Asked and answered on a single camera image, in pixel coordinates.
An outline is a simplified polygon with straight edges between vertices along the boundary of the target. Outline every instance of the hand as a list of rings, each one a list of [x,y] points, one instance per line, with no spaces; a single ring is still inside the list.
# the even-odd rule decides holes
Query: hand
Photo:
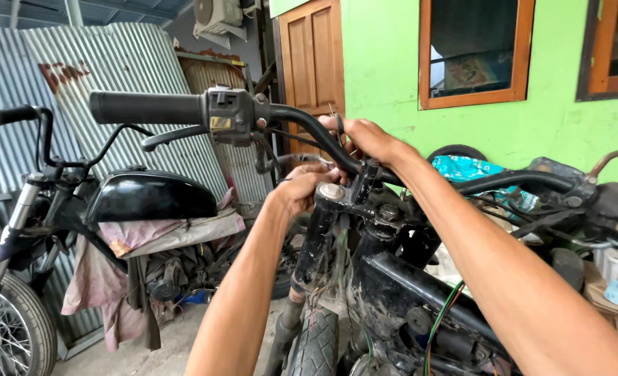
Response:
[[[318,120],[330,131],[337,130],[337,117],[321,116]],[[415,148],[396,139],[381,129],[376,123],[366,119],[344,120],[344,133],[349,141],[344,144],[344,150],[355,158],[362,158],[363,152],[371,158],[376,158],[385,167],[391,167],[402,151],[417,152]],[[348,173],[341,171],[341,183],[346,184]]]
[[[285,177],[286,181],[270,194],[272,200],[281,200],[291,216],[313,209],[313,192],[316,184],[321,181],[333,183],[339,178],[339,170],[328,171],[327,167],[319,163],[306,164],[296,167]]]

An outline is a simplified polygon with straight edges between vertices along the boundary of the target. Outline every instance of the person's left hand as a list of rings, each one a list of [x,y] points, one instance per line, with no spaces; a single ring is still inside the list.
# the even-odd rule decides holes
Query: person's left hand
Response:
[[[287,209],[294,217],[304,211],[313,210],[313,192],[316,184],[321,181],[333,183],[339,178],[339,170],[328,171],[319,163],[300,165],[290,172],[286,181],[281,182],[274,190],[275,199],[284,201]]]

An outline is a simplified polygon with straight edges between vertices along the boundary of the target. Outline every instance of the wooden window frame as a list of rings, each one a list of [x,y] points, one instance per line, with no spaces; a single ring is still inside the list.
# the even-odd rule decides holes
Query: wooden window frame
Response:
[[[618,76],[608,75],[618,24],[618,0],[601,2],[600,11],[600,0],[589,0],[576,102],[618,98]]]
[[[421,20],[418,42],[418,60],[420,70],[418,77],[418,109],[472,106],[513,102],[527,98],[527,75],[530,69],[531,30],[534,21],[535,0],[518,0],[517,19],[515,22],[515,44],[511,87],[489,92],[460,94],[430,98],[430,54],[432,0],[421,0]]]

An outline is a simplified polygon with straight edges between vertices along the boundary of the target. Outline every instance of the concrete floor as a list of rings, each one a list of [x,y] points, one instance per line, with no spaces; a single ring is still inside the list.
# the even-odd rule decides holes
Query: concrete floor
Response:
[[[82,376],[101,375],[103,370],[109,376],[180,376],[183,375],[188,361],[188,354],[193,347],[193,341],[200,327],[206,305],[190,306],[183,316],[166,324],[161,329],[163,347],[150,352],[144,348],[144,338],[136,338],[121,344],[118,351],[110,353],[104,342],[82,351],[75,357],[63,362],[59,361],[53,376]],[[258,363],[255,366],[254,376],[260,376],[265,371],[269,348],[274,340],[276,320],[283,308],[283,300],[274,300],[269,307],[267,328],[260,348]],[[339,321],[339,354],[344,352],[350,326],[346,320]]]

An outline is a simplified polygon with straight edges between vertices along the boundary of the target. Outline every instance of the yellow sticker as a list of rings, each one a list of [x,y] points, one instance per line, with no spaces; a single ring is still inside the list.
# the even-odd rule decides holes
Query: yellow sticker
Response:
[[[230,129],[232,126],[232,121],[229,118],[219,118],[216,116],[212,116],[209,121],[209,128],[219,130],[219,129]]]

